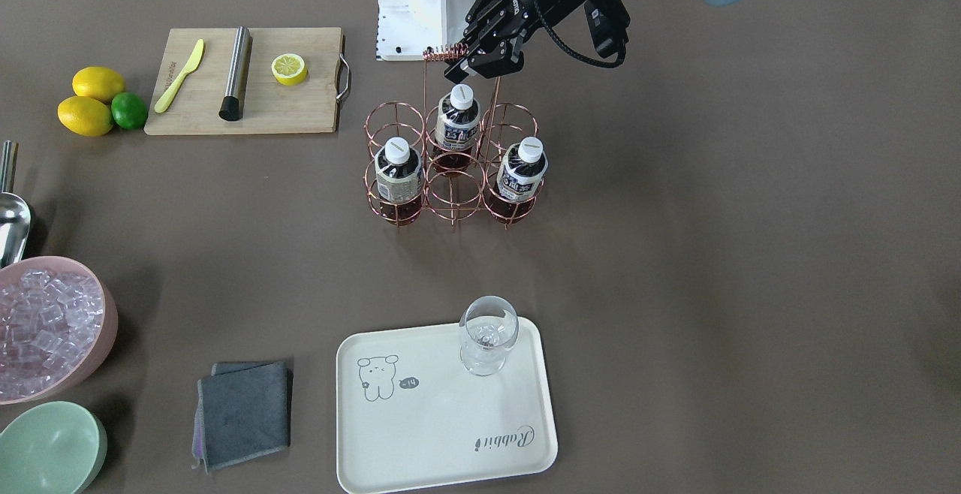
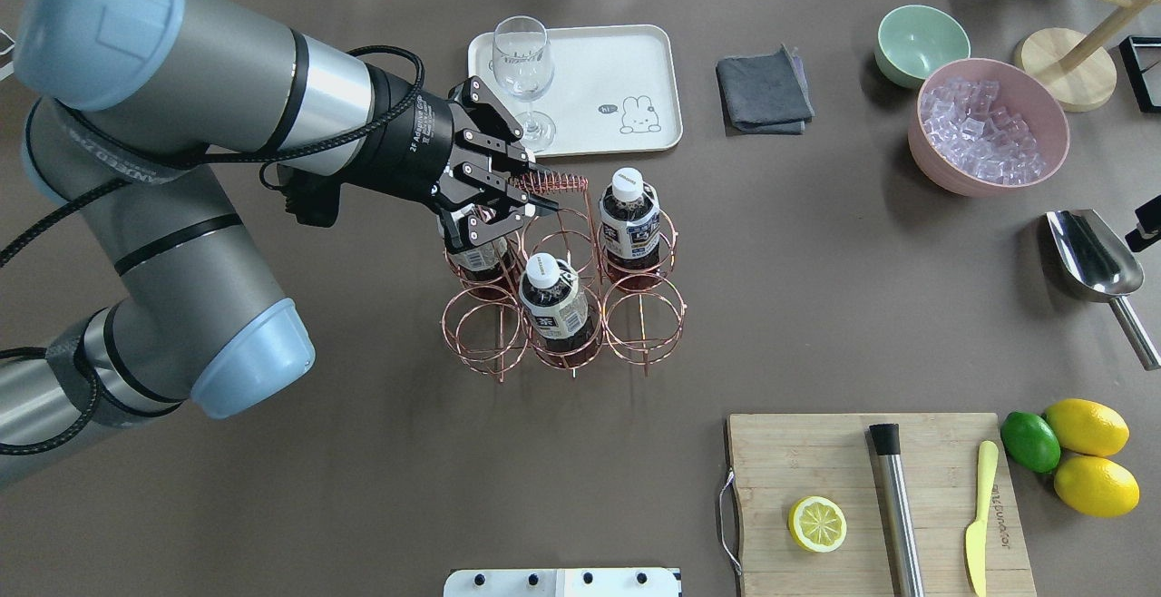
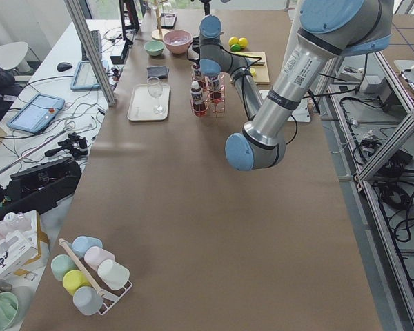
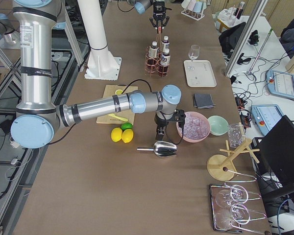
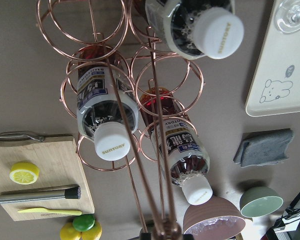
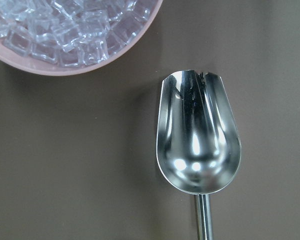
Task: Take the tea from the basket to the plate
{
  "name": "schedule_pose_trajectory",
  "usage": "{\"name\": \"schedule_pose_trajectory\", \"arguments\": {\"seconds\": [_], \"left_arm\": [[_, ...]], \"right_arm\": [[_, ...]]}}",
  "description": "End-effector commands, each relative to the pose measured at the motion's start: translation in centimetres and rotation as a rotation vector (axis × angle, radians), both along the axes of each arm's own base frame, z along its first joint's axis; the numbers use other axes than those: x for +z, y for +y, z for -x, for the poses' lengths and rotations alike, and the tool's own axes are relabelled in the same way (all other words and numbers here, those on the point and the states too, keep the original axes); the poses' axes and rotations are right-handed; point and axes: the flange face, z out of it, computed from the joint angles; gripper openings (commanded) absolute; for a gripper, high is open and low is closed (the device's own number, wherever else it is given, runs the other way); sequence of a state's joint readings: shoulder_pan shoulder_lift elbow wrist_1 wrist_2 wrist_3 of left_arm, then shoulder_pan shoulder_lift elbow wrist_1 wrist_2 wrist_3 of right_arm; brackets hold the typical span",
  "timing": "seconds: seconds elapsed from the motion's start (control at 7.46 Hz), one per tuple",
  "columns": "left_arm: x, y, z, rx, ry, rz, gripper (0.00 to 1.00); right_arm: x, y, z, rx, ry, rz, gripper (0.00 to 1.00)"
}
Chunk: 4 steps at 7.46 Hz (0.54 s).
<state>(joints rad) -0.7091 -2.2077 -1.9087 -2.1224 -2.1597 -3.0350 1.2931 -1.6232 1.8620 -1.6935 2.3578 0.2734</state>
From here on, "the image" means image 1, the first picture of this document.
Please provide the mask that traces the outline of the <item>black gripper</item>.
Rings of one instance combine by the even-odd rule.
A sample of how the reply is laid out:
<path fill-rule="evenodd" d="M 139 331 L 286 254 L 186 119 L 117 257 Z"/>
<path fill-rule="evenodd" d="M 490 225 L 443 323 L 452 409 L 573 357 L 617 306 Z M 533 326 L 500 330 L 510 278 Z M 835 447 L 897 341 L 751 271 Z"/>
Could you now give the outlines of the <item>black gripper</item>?
<path fill-rule="evenodd" d="M 597 59 L 576 52 L 556 34 L 556 25 L 580 6 Z M 525 63 L 523 46 L 539 29 L 566 55 L 587 65 L 618 67 L 627 52 L 629 15 L 621 0 L 476 0 L 465 19 L 463 53 L 443 73 L 453 84 L 519 72 Z"/>

